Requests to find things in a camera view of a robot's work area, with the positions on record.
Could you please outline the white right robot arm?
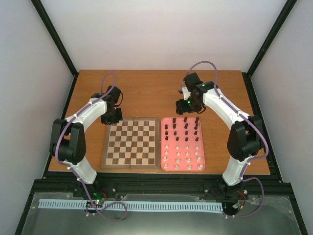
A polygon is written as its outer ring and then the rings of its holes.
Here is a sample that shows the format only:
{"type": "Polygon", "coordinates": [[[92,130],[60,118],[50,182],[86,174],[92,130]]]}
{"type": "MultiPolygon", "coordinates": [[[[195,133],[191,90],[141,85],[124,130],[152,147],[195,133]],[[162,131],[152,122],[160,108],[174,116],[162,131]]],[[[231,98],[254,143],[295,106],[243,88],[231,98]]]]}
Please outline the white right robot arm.
{"type": "Polygon", "coordinates": [[[250,162],[262,148],[268,149],[262,133],[262,121],[258,116],[250,116],[241,111],[215,82],[202,82],[195,72],[186,75],[183,83],[185,86],[179,91],[183,98],[176,101],[176,113],[200,114],[210,108],[230,130],[227,140],[230,158],[218,188],[222,198],[230,199],[240,188],[250,162]]]}

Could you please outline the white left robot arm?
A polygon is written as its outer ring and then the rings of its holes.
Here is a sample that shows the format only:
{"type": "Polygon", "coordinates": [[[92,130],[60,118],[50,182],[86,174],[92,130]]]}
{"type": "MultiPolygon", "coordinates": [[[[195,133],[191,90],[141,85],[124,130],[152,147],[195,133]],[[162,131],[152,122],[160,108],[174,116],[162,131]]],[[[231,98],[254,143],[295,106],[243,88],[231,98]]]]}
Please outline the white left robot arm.
{"type": "Polygon", "coordinates": [[[56,119],[52,125],[50,154],[56,162],[66,166],[85,183],[85,192],[96,197],[102,191],[97,182],[97,172],[86,157],[85,132],[98,119],[104,125],[116,124],[122,120],[122,111],[117,104],[122,92],[119,88],[109,86],[105,93],[95,93],[88,103],[75,114],[66,119],[56,119]]]}

